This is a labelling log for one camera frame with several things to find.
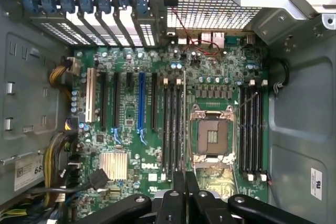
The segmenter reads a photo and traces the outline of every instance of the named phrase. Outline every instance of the black pcie slot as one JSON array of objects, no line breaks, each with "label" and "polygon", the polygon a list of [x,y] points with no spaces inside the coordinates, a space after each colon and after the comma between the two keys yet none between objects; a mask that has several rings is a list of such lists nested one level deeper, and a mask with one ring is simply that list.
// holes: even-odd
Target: black pcie slot
[{"label": "black pcie slot", "polygon": [[[256,88],[252,89],[252,95],[254,95],[258,90]],[[257,96],[255,96],[252,101],[251,101],[251,109],[252,109],[252,167],[251,170],[254,173],[257,173],[258,170],[256,170],[256,165],[258,163],[258,151],[257,151],[257,146],[258,146],[258,99]]]},{"label": "black pcie slot", "polygon": [[[240,104],[244,104],[245,102],[245,96],[246,96],[246,92],[245,92],[245,88],[241,87],[240,89]],[[239,114],[240,118],[239,118],[239,123],[240,123],[240,132],[239,132],[239,170],[241,173],[243,173],[246,169],[245,167],[245,159],[246,159],[246,148],[245,148],[245,143],[246,143],[246,129],[245,129],[245,125],[246,125],[246,106],[244,105],[241,109],[240,109],[240,114]]]},{"label": "black pcie slot", "polygon": [[258,115],[259,115],[259,118],[258,118],[258,140],[259,140],[259,143],[258,143],[258,153],[259,153],[259,156],[258,156],[258,171],[262,171],[263,169],[263,141],[264,141],[264,126],[263,126],[263,116],[264,116],[264,108],[263,108],[263,93],[262,93],[262,89],[259,89],[259,93],[258,93],[258,107],[259,107],[259,111],[258,111]]},{"label": "black pcie slot", "polygon": [[163,89],[163,123],[162,123],[162,172],[166,171],[166,148],[167,148],[167,107],[168,107],[168,90],[167,86]]},{"label": "black pcie slot", "polygon": [[158,85],[157,85],[157,75],[158,73],[152,73],[152,114],[151,114],[151,125],[152,130],[156,130],[156,114],[158,107]]},{"label": "black pcie slot", "polygon": [[169,90],[169,140],[168,140],[168,151],[167,151],[167,163],[168,163],[168,168],[167,168],[167,179],[171,180],[172,179],[172,171],[173,171],[173,160],[174,160],[174,85],[172,84],[170,86]]},{"label": "black pcie slot", "polygon": [[120,110],[120,74],[114,73],[113,75],[113,128],[119,126],[119,110]]},{"label": "black pcie slot", "polygon": [[174,166],[175,170],[179,169],[179,157],[181,149],[181,140],[180,140],[180,117],[181,117],[181,89],[180,86],[176,86],[176,110],[175,110],[175,161]]},{"label": "black pcie slot", "polygon": [[[247,99],[250,99],[252,96],[252,89],[247,89]],[[246,111],[246,118],[247,118],[247,173],[251,173],[252,171],[252,160],[253,160],[253,148],[252,148],[252,141],[253,141],[253,106],[252,101],[247,102],[247,111]]]},{"label": "black pcie slot", "polygon": [[107,113],[108,113],[108,102],[109,102],[109,89],[107,74],[100,74],[100,90],[101,90],[101,116],[100,116],[100,127],[102,130],[106,129],[107,126]]}]

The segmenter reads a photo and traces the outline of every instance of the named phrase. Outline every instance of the capacitor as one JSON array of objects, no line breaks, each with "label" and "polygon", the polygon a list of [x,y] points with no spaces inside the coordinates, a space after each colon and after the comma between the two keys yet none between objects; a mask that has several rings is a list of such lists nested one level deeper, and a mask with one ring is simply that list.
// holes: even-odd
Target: capacitor
[{"label": "capacitor", "polygon": [[253,70],[253,65],[252,64],[247,64],[246,69],[247,70]]},{"label": "capacitor", "polygon": [[89,130],[90,130],[90,126],[87,125],[87,124],[85,124],[83,130],[85,130],[85,131],[89,131]]},{"label": "capacitor", "polygon": [[133,188],[134,188],[134,189],[139,189],[139,188],[140,188],[140,182],[139,182],[139,181],[134,182],[134,183],[133,183]]},{"label": "capacitor", "polygon": [[216,82],[216,83],[220,83],[220,81],[221,81],[221,77],[216,77],[216,78],[215,78],[215,82]]}]

